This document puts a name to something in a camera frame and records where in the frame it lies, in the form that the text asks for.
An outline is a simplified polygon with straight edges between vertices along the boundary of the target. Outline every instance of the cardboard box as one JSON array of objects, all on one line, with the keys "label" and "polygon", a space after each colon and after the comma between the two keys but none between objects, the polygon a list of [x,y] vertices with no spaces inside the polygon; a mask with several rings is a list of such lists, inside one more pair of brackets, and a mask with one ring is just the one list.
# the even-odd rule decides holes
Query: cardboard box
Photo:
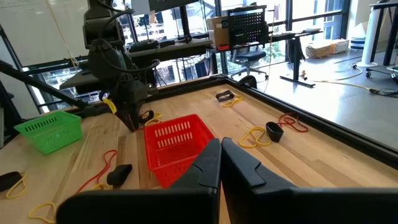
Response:
[{"label": "cardboard box", "polygon": [[209,38],[213,41],[211,47],[217,49],[217,46],[229,44],[228,16],[214,17],[207,19],[209,29]]}]

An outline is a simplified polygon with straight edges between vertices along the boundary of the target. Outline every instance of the red string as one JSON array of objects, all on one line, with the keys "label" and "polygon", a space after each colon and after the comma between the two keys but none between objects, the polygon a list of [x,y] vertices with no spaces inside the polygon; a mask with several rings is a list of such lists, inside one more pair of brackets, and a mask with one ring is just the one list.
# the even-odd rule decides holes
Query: red string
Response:
[{"label": "red string", "polygon": [[[106,156],[108,153],[110,153],[110,152],[114,152],[114,154],[113,154],[113,155],[109,158],[109,160],[107,161],[106,158],[105,158],[105,156]],[[113,157],[116,156],[117,153],[118,153],[118,152],[117,152],[116,150],[109,150],[108,152],[105,152],[104,155],[103,155],[104,161],[105,161],[105,163],[106,163],[105,167],[104,167],[97,175],[95,175],[94,177],[92,177],[92,178],[90,178],[89,180],[87,180],[87,182],[85,182],[85,184],[83,184],[83,185],[79,188],[79,190],[77,190],[76,194],[79,193],[84,187],[86,187],[86,185],[87,185],[88,183],[90,183],[91,181],[93,181],[95,178],[96,178],[96,181],[95,181],[96,184],[99,184],[99,183],[100,183],[100,178],[101,178],[101,176],[104,175],[104,173],[111,167],[111,161],[112,161]]]},{"label": "red string", "polygon": [[301,126],[304,130],[300,130],[300,129],[296,128],[293,125],[293,124],[296,123],[296,121],[293,118],[284,118],[285,116],[288,116],[288,115],[294,115],[294,113],[286,113],[286,114],[283,114],[282,116],[279,117],[279,123],[277,123],[277,124],[279,124],[280,127],[282,127],[283,124],[286,124],[286,125],[289,125],[291,128],[293,128],[294,130],[300,132],[300,133],[308,132],[308,128],[306,126],[304,126],[302,123],[300,123],[298,115],[296,117],[297,124],[299,126]]}]

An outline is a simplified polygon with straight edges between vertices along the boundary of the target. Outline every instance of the concrete floor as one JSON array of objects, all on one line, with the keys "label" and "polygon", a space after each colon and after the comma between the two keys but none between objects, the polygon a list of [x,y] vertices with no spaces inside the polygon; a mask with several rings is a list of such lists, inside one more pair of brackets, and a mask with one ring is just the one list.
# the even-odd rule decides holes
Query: concrete floor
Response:
[{"label": "concrete floor", "polygon": [[[361,60],[362,51],[349,51],[331,55],[323,59],[309,59],[302,62],[300,70],[305,70],[311,80],[332,80],[360,73],[359,70],[349,70],[349,64]],[[376,54],[375,62],[382,65],[384,52]],[[365,69],[357,77],[340,82],[362,85],[370,88],[394,88],[389,75],[372,72],[371,78],[365,77]],[[269,67],[261,68],[268,73]],[[307,88],[279,78],[279,75],[291,73],[288,63],[271,66],[270,79],[265,81],[264,75],[253,73],[257,78],[257,88],[303,110],[325,118],[336,124],[367,136],[377,142],[397,149],[396,130],[398,119],[398,99],[377,96],[365,89],[353,86],[331,83],[316,83],[314,88]],[[246,74],[234,76],[239,80]]]}]

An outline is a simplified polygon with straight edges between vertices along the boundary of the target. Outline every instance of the office chair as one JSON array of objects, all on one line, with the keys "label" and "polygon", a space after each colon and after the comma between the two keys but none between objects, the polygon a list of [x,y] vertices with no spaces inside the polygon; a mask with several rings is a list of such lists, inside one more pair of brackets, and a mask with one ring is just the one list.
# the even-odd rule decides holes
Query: office chair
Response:
[{"label": "office chair", "polygon": [[267,54],[256,47],[255,51],[250,51],[250,47],[244,49],[233,49],[236,45],[250,44],[253,42],[266,43],[268,41],[268,25],[265,21],[267,6],[249,6],[228,10],[228,30],[229,46],[233,50],[231,61],[244,66],[244,68],[232,75],[250,71],[265,73],[261,70],[251,68],[261,58]]}]

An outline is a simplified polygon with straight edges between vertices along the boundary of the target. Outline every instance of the plastic basket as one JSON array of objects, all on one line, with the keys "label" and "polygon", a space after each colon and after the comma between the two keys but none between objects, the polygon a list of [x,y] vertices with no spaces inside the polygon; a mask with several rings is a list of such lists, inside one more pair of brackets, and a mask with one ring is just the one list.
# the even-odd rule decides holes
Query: plastic basket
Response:
[{"label": "plastic basket", "polygon": [[145,128],[148,169],[163,188],[181,177],[214,138],[196,114]]},{"label": "plastic basket", "polygon": [[14,127],[43,154],[81,139],[80,117],[57,111]]}]

